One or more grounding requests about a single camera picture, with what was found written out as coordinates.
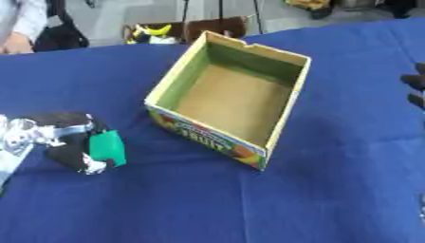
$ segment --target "blue tablecloth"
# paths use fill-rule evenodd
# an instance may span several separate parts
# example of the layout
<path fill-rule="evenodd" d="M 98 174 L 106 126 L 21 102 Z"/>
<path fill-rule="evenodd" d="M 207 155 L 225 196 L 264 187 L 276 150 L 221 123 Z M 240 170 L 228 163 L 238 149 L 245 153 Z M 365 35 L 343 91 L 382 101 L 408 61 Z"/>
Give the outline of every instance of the blue tablecloth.
<path fill-rule="evenodd" d="M 313 58 L 264 173 L 153 125 L 143 98 L 186 47 L 0 57 L 0 111 L 93 113 L 129 163 L 74 174 L 33 151 L 0 199 L 2 243 L 423 243 L 423 115 L 398 80 L 425 19 L 249 37 Z"/>

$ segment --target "printed label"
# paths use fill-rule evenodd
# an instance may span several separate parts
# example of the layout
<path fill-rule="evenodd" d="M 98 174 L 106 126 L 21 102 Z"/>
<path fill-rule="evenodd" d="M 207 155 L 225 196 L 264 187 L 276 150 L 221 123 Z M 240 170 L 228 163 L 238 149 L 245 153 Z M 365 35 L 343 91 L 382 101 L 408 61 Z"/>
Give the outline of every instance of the printed label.
<path fill-rule="evenodd" d="M 228 155 L 257 169 L 264 169 L 265 151 L 257 151 L 247 146 L 242 141 L 238 142 L 235 139 L 228 138 L 214 130 L 202 127 L 191 121 L 184 121 L 180 117 L 158 113 L 152 108 L 149 109 L 149 112 L 159 125 L 189 140 L 202 143 L 215 151 Z"/>

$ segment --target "floor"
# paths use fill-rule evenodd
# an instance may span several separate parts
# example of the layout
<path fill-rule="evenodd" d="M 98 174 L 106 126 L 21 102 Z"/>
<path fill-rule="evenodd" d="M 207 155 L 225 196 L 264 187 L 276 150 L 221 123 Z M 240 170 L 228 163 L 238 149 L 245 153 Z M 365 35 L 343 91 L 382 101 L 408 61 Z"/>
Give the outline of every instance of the floor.
<path fill-rule="evenodd" d="M 303 9 L 293 8 L 284 0 L 258 0 L 266 32 L 284 29 L 320 27 L 338 23 L 376 21 L 390 19 L 382 10 L 345 11 L 335 9 L 323 20 L 309 19 Z M 251 16 L 249 35 L 258 34 L 253 0 L 225 0 L 225 15 Z M 178 21 L 182 18 L 184 0 L 96 0 L 91 9 L 83 0 L 67 0 L 67 9 L 76 24 L 91 40 L 92 46 L 108 46 L 122 43 L 121 28 L 135 23 Z M 414 16 L 425 16 L 425 9 L 415 9 Z M 211 19 L 218 16 L 218 0 L 192 0 L 189 19 Z"/>

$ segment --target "hand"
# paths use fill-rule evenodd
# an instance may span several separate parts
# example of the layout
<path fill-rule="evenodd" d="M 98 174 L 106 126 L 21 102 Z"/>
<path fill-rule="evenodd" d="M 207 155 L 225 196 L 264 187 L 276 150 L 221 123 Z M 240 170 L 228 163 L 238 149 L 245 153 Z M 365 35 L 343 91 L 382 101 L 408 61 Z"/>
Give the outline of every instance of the hand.
<path fill-rule="evenodd" d="M 24 54 L 33 53 L 31 41 L 21 33 L 12 32 L 6 42 L 0 46 L 0 53 L 4 54 Z"/>
<path fill-rule="evenodd" d="M 425 64 L 417 64 L 416 70 L 419 72 L 419 75 L 403 75 L 401 80 L 408 84 L 410 87 L 414 88 L 417 91 L 425 91 Z M 425 94 L 424 95 L 415 95 L 409 94 L 408 100 L 410 103 L 418 106 L 421 109 L 425 109 Z"/>

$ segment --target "cardboard box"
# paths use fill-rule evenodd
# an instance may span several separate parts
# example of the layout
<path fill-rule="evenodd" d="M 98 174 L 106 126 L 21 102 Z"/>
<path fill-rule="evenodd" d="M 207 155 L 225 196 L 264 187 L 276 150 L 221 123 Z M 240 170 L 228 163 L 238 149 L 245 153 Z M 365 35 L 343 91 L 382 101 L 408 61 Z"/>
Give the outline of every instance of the cardboard box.
<path fill-rule="evenodd" d="M 310 62 L 206 31 L 145 105 L 159 125 L 264 170 Z"/>

